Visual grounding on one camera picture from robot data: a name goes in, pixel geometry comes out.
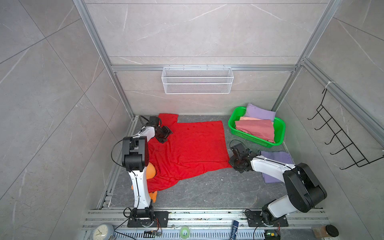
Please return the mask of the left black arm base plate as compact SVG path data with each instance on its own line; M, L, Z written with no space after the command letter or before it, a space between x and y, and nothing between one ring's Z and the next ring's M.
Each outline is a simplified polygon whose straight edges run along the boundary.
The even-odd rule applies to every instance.
M166 228L169 221L169 212L155 211L150 214L145 214L145 217L129 217L128 228Z

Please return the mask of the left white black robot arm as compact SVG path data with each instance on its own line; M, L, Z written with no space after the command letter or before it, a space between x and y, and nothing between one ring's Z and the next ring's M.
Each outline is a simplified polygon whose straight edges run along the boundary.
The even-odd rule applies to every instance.
M131 216L134 219L155 218L147 184L147 167L150 163L148 141L155 138L165 143L171 134L172 131L166 126L144 126L137 134L123 138L122 166L132 181L135 203Z

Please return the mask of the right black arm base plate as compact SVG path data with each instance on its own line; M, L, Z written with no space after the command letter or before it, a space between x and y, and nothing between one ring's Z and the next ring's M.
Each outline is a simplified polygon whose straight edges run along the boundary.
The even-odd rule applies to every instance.
M244 211L249 227L288 227L286 216L273 217L266 211Z

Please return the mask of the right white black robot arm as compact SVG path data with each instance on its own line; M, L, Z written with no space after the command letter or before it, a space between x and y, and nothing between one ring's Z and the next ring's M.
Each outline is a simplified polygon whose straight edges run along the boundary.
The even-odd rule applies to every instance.
M229 163L239 173L259 172L285 184L287 194L263 206L261 224L271 226L287 214L297 211L307 213L328 196L307 164L285 164L251 153L248 149L235 148Z

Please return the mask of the red t shirt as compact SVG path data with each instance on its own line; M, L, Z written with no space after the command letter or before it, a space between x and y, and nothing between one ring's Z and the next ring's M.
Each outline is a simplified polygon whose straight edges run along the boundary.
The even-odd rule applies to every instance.
M176 114L159 114L172 134L165 143L148 142L150 163L156 175L148 179L150 193L207 172L230 168L225 130L221 121L179 123Z

